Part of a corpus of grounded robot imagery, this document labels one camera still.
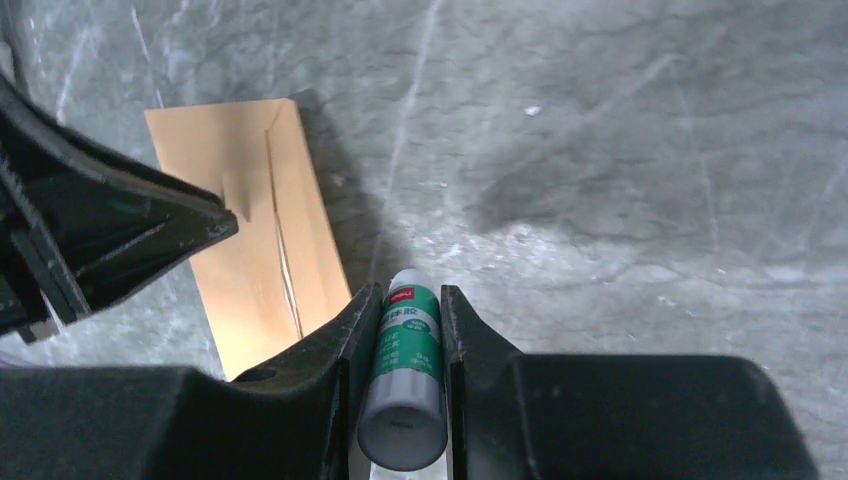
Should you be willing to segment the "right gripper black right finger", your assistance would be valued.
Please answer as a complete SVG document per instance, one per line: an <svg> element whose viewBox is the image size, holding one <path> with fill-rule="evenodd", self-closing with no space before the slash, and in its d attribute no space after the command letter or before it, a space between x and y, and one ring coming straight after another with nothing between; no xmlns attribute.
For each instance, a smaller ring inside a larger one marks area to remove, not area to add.
<svg viewBox="0 0 848 480"><path fill-rule="evenodd" d="M779 390L722 355L532 354L441 291L453 479L816 479Z"/></svg>

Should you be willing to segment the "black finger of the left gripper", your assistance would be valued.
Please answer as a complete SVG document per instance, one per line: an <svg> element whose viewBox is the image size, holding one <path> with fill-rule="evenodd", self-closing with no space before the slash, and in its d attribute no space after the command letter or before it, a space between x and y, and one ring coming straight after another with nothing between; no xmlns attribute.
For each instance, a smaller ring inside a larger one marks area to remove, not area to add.
<svg viewBox="0 0 848 480"><path fill-rule="evenodd" d="M1 330L106 310L238 230L214 194L59 125L1 84Z"/></svg>

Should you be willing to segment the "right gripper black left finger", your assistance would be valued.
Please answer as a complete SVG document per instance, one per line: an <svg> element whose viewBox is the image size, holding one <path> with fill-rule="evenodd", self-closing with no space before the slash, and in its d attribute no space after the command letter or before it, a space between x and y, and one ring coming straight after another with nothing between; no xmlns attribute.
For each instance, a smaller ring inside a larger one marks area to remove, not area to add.
<svg viewBox="0 0 848 480"><path fill-rule="evenodd" d="M1 372L5 479L366 479L383 289L230 382L184 366Z"/></svg>

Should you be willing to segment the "green white glue stick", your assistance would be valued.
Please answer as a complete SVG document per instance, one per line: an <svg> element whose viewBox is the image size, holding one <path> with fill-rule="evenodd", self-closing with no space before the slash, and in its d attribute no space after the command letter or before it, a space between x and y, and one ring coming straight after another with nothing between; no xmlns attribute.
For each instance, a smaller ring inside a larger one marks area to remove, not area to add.
<svg viewBox="0 0 848 480"><path fill-rule="evenodd" d="M440 297L419 270L391 280L358 442L375 464L416 471L441 457L447 441Z"/></svg>

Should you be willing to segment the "brown paper envelope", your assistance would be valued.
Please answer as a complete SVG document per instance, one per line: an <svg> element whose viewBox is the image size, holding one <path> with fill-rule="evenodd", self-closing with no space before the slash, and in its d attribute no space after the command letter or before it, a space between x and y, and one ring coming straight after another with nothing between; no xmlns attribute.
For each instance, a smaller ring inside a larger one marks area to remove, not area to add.
<svg viewBox="0 0 848 480"><path fill-rule="evenodd" d="M223 374L232 380L332 320L351 291L297 103L150 109L164 172L219 195L238 221L190 261Z"/></svg>

